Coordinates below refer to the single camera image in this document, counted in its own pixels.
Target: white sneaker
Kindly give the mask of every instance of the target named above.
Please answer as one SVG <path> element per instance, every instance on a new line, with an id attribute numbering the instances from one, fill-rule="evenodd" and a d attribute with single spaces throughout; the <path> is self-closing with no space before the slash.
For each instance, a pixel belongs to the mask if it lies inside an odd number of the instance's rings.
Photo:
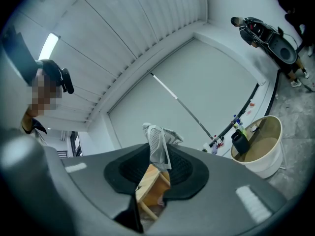
<path id="1" fill-rule="evenodd" d="M 314 51 L 314 44 L 309 46 L 309 50 L 307 51 L 307 55 L 310 57 L 313 55 L 313 51 Z"/>
<path id="2" fill-rule="evenodd" d="M 298 88 L 301 85 L 302 85 L 302 83 L 299 80 L 297 80 L 297 82 L 295 82 L 295 81 L 291 82 L 291 87 L 293 87 L 293 88 Z"/>
<path id="3" fill-rule="evenodd" d="M 304 32 L 305 32 L 305 25 L 300 25 L 300 31 L 301 31 L 301 33 L 303 35 Z"/>
<path id="4" fill-rule="evenodd" d="M 310 76 L 309 71 L 308 71 L 308 69 L 306 69 L 305 67 L 304 67 L 304 69 L 305 69 L 305 71 L 306 71 L 306 72 L 304 72 L 304 78 L 305 78 L 305 79 L 308 79 L 309 76 Z"/>

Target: small bottle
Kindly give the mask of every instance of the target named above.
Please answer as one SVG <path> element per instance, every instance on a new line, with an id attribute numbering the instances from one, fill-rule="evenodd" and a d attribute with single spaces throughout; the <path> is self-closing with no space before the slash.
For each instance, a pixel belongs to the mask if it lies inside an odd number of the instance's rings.
<path id="1" fill-rule="evenodd" d="M 211 154 L 216 155 L 217 153 L 218 153 L 218 143 L 215 142 L 215 143 L 212 145 Z"/>
<path id="2" fill-rule="evenodd" d="M 218 137 L 217 138 L 217 135 L 215 135 L 215 139 L 217 140 L 217 142 L 218 142 L 218 146 L 219 146 L 219 148 L 220 147 L 222 147 L 223 146 L 223 142 L 222 142 L 222 140 Z"/>
<path id="3" fill-rule="evenodd" d="M 247 138 L 246 129 L 245 129 L 242 125 L 238 126 L 238 129 L 239 129 L 239 130 L 245 135 L 245 137 Z"/>
<path id="4" fill-rule="evenodd" d="M 236 115 L 234 115 L 234 119 L 237 121 L 239 125 L 243 125 L 242 121 L 238 117 L 236 117 Z"/>
<path id="5" fill-rule="evenodd" d="M 233 124 L 233 127 L 235 128 L 235 130 L 238 129 L 238 126 L 239 124 L 237 122 Z"/>

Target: person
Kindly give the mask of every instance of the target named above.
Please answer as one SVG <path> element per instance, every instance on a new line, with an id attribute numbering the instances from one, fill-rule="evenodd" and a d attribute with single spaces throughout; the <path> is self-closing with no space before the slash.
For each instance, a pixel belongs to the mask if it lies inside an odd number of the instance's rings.
<path id="1" fill-rule="evenodd" d="M 38 69 L 31 82 L 32 101 L 22 118 L 20 130 L 35 137 L 39 143 L 46 146 L 47 143 L 40 135 L 39 130 L 46 134 L 47 131 L 35 117 L 43 115 L 45 110 L 55 107 L 55 99 L 62 96 L 62 79 L 59 67 L 54 61 L 50 59 L 36 60 L 36 64 Z"/>
<path id="2" fill-rule="evenodd" d="M 303 43 L 308 47 L 308 56 L 314 51 L 314 31 L 308 15 L 308 0 L 278 0 L 279 5 L 287 13 L 284 18 L 294 26 L 295 30 L 303 39 Z"/>
<path id="3" fill-rule="evenodd" d="M 258 22 L 262 22 L 259 19 L 253 18 L 253 17 L 248 17 L 249 20 L 256 20 Z M 248 43 L 249 45 L 254 46 L 255 48 L 259 47 L 259 45 L 254 42 L 253 37 L 247 32 L 246 27 L 244 25 L 244 19 L 241 17 L 232 17 L 231 18 L 231 24 L 234 25 L 235 27 L 239 27 L 240 29 L 240 35 L 242 37 L 242 39 Z M 302 85 L 302 83 L 297 79 L 297 77 L 295 76 L 294 72 L 292 71 L 291 67 L 288 67 L 287 65 L 284 66 L 283 62 L 280 61 L 280 59 L 278 57 L 276 57 L 275 55 L 273 55 L 271 58 L 273 58 L 276 63 L 279 65 L 280 69 L 285 72 L 291 80 L 291 86 L 293 88 L 295 87 L 300 87 Z M 305 79 L 309 78 L 309 72 L 308 70 L 304 67 L 304 65 L 302 64 L 301 59 L 298 57 L 296 62 L 295 62 L 299 68 L 303 71 L 304 73 L 304 77 Z"/>

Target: gray floor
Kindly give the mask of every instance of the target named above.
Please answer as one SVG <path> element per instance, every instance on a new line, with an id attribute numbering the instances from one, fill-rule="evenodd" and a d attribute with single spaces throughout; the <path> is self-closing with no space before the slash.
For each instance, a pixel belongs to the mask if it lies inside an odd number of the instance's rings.
<path id="1" fill-rule="evenodd" d="M 299 53 L 301 60 L 310 72 L 305 80 L 301 70 L 296 76 L 312 86 L 315 83 L 315 54 L 307 56 L 306 49 Z M 315 93 L 303 86 L 292 88 L 281 74 L 270 115 L 277 116 L 283 125 L 283 146 L 287 158 L 287 170 L 279 169 L 267 179 L 288 199 L 301 194 L 313 175 L 315 164 Z"/>
<path id="2" fill-rule="evenodd" d="M 156 205 L 156 206 L 150 206 L 150 210 L 156 215 L 160 216 L 162 211 L 164 210 L 163 207 Z M 143 227 L 143 231 L 147 231 L 150 226 L 153 225 L 154 220 L 148 216 L 143 210 L 140 210 L 140 221 Z"/>

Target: white ceiling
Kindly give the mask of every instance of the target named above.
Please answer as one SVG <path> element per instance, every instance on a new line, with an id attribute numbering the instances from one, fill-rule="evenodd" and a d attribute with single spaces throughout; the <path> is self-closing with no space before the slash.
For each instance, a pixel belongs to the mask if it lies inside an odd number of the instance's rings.
<path id="1" fill-rule="evenodd" d="M 39 120 L 85 130 L 115 81 L 154 45 L 202 17 L 200 0 L 25 0 L 14 25 L 34 59 L 49 33 L 61 36 L 51 59 L 68 68 L 74 94 Z"/>

